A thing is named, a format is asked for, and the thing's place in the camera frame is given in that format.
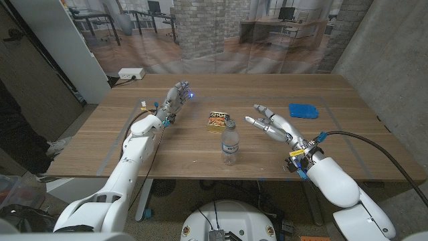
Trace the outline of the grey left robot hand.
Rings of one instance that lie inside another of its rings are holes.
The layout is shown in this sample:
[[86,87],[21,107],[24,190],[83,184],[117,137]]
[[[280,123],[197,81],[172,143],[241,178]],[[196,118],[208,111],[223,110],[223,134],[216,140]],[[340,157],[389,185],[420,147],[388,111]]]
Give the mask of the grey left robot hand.
[[193,97],[187,81],[177,82],[167,93],[167,97],[157,110],[155,116],[160,119],[164,127],[175,122],[177,113],[184,103]]

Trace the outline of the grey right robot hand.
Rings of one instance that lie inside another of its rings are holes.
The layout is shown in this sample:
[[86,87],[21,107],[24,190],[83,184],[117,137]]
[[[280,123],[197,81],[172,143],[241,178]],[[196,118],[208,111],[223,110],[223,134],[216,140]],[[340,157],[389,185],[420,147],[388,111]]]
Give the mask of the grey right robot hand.
[[321,152],[321,149],[315,145],[310,145],[303,134],[288,120],[260,104],[254,104],[253,107],[263,115],[263,118],[245,116],[245,121],[261,129],[273,140],[287,143],[292,151],[303,150],[309,159],[315,161],[322,159],[323,152]]

